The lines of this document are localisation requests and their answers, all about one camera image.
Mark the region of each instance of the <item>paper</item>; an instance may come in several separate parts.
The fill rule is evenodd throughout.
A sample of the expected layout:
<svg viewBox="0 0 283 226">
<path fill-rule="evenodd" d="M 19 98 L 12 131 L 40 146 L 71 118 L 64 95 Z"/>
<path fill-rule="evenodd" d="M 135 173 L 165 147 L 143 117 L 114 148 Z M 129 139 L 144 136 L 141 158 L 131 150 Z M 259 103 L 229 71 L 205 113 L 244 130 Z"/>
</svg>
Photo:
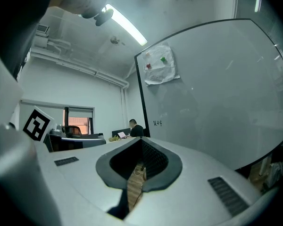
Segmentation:
<svg viewBox="0 0 283 226">
<path fill-rule="evenodd" d="M 124 138 L 124 137 L 126 137 L 126 135 L 125 135 L 125 133 L 124 133 L 124 132 L 119 132 L 119 133 L 118 133 L 118 135 L 119 135 L 119 137 L 120 137 L 120 138 Z"/>
<path fill-rule="evenodd" d="M 143 70 L 146 85 L 158 85 L 180 78 L 176 71 L 176 64 L 168 43 L 157 45 L 142 52 Z"/>
</svg>

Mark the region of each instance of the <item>fluorescent light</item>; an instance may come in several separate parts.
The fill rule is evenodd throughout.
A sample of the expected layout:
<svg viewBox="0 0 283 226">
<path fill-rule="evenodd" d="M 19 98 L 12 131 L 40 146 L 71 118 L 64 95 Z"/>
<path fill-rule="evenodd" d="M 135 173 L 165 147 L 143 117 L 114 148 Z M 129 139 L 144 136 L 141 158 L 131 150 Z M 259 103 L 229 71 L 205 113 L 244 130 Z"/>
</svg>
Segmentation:
<svg viewBox="0 0 283 226">
<path fill-rule="evenodd" d="M 261 7 L 261 0 L 256 0 L 255 13 L 260 11 L 260 7 Z"/>
<path fill-rule="evenodd" d="M 145 37 L 137 30 L 137 28 L 127 19 L 124 15 L 122 15 L 119 11 L 117 11 L 113 6 L 110 4 L 106 5 L 107 9 L 113 10 L 112 19 L 116 21 L 119 25 L 121 25 L 128 33 L 131 34 L 132 37 L 139 42 L 140 45 L 145 45 L 148 41 Z"/>
</svg>

